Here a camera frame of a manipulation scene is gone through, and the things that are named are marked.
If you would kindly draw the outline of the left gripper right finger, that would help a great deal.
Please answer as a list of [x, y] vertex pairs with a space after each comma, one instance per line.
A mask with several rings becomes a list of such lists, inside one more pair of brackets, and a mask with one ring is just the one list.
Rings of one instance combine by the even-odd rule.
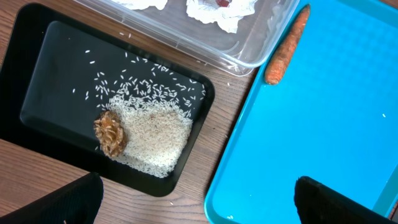
[[302, 224], [394, 224], [308, 176], [296, 181], [294, 204]]

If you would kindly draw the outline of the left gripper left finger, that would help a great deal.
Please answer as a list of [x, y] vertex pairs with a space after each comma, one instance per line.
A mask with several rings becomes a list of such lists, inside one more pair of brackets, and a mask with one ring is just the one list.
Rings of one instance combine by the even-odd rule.
[[52, 193], [1, 217], [1, 223], [94, 222], [104, 194], [99, 174], [91, 172]]

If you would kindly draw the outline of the brown food scrap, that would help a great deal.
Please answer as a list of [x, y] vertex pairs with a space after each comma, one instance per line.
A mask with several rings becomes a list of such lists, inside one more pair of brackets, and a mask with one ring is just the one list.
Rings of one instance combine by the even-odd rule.
[[98, 138], [101, 150], [108, 157], [119, 156], [127, 146], [127, 134], [119, 116], [110, 110], [103, 111], [94, 121], [95, 136]]

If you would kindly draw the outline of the white rice pile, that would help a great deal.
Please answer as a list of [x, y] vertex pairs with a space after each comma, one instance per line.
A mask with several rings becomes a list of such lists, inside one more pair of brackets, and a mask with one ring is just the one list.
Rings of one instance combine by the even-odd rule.
[[72, 96], [83, 98], [77, 110], [93, 126], [103, 111], [113, 111], [127, 134], [125, 150], [110, 159], [167, 177], [205, 104], [205, 83], [82, 32], [68, 39], [68, 49]]

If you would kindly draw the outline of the orange carrot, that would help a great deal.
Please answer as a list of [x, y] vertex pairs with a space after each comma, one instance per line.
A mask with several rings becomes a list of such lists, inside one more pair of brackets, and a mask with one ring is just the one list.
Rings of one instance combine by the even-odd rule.
[[311, 6], [307, 4], [297, 15], [285, 39], [278, 46], [265, 70], [265, 82], [277, 85], [283, 79], [304, 32]]

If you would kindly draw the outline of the white napkin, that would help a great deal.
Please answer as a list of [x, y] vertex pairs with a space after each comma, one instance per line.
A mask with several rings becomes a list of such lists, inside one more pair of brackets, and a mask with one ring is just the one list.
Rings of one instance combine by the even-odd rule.
[[[163, 10], [168, 0], [113, 0], [130, 10], [156, 7]], [[228, 7], [219, 7], [215, 0], [186, 0], [187, 15], [203, 24], [216, 22], [227, 33], [237, 33], [238, 22], [255, 13], [257, 0], [232, 0]]]

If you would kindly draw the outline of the red foil snack wrapper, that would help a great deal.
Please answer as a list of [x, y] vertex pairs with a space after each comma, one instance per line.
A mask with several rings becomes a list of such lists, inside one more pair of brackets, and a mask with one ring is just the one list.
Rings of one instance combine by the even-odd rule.
[[228, 7], [232, 0], [215, 0], [217, 5], [219, 5], [219, 7]]

